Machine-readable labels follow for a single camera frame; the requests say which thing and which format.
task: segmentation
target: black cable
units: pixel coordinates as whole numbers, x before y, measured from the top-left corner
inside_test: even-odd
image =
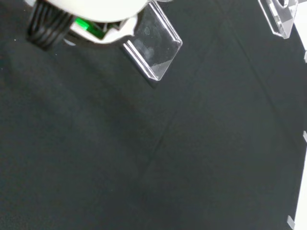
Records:
[[[75,17],[44,0],[37,0],[27,30],[27,40],[48,50],[69,32]]]

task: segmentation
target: white plastic housing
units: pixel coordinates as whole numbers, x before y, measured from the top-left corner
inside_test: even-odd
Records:
[[[103,23],[119,22],[140,12],[147,0],[48,0],[81,18]]]

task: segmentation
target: dark fabric surface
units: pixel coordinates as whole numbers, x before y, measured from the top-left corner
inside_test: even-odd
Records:
[[[0,0],[1,230],[284,230],[307,66],[257,1],[163,5],[184,46],[155,87],[118,49],[24,39]]]

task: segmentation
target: transparent plastic piece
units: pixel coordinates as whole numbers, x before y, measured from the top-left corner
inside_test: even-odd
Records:
[[[266,20],[274,35],[287,39],[294,25],[298,0],[284,0],[284,6],[279,0],[258,0]]]
[[[307,0],[299,0],[294,24],[302,40],[305,49],[304,60],[307,63]]]
[[[162,79],[181,46],[181,38],[156,1],[145,7],[138,31],[123,44],[139,71],[155,81]]]

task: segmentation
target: green light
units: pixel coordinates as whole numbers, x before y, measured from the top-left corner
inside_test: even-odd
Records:
[[[101,28],[99,28],[95,23],[90,22],[90,21],[86,21],[84,19],[81,18],[76,18],[75,22],[82,27],[82,29],[90,32],[92,35],[94,35],[95,37],[99,38],[99,39],[103,39],[106,35],[106,33],[104,33],[102,31]]]
[[[90,27],[90,24],[81,18],[76,18],[76,23],[81,26],[84,30],[87,30]]]

